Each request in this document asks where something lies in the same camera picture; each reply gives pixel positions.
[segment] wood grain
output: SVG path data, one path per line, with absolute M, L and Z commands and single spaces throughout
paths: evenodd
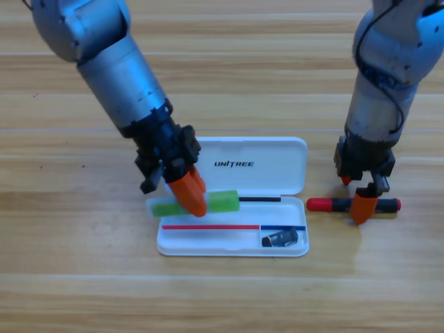
M 303 201 L 347 196 L 332 161 L 370 1 L 129 0 L 133 33 L 199 136 L 296 136 Z M 298 259 L 165 257 L 120 137 L 18 0 L 0 1 L 0 332 L 444 331 L 444 67 L 395 147 L 395 217 L 307 212 Z

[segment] case lid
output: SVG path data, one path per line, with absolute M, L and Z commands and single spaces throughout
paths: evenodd
M 304 188 L 307 144 L 297 137 L 198 137 L 196 163 L 208 191 L 241 195 L 298 194 Z

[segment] pen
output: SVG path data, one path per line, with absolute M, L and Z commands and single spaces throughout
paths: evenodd
M 181 225 L 162 225 L 163 230 L 290 230 L 305 231 L 306 227 L 302 225 L 239 225 L 239 224 L 181 224 Z
M 349 212 L 351 198 L 310 198 L 307 209 L 310 212 Z M 396 213 L 401 210 L 401 201 L 398 199 L 378 199 L 377 213 Z

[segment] gray robot arm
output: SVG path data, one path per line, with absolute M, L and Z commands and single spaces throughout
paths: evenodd
M 205 184 L 194 163 L 200 145 L 191 126 L 171 118 L 168 100 L 130 35 L 124 0 L 32 0 L 35 25 L 51 50 L 77 70 L 114 125 L 138 147 L 144 193 L 163 176 L 179 203 L 206 213 Z
M 358 189 L 350 212 L 366 221 L 377 197 L 388 192 L 395 165 L 391 151 L 401 136 L 418 86 L 444 49 L 443 0 L 373 0 L 362 19 L 353 47 L 359 72 L 345 136 L 334 161 L 343 182 L 373 182 Z

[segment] red line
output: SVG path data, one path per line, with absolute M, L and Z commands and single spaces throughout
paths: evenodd
M 163 225 L 165 230 L 259 230 L 258 225 Z

